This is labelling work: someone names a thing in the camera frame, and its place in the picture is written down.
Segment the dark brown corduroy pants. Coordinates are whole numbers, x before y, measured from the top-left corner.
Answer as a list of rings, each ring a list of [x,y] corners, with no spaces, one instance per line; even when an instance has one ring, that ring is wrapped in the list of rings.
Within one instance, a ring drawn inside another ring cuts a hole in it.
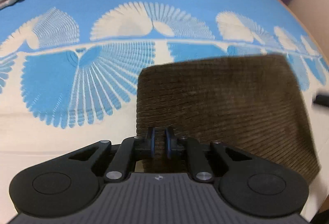
[[[142,70],[137,134],[154,127],[146,172],[165,173],[165,135],[217,140],[296,171],[311,183],[320,171],[297,79],[282,55],[219,57]]]

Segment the blue white patterned bedsheet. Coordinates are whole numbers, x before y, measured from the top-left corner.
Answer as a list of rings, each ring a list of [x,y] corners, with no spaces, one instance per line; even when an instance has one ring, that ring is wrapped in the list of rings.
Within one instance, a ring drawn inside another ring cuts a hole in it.
[[[1,10],[1,223],[12,178],[97,141],[136,134],[138,75],[153,64],[280,53],[302,90],[321,171],[302,211],[328,195],[328,90],[320,47],[278,0],[20,0]]]

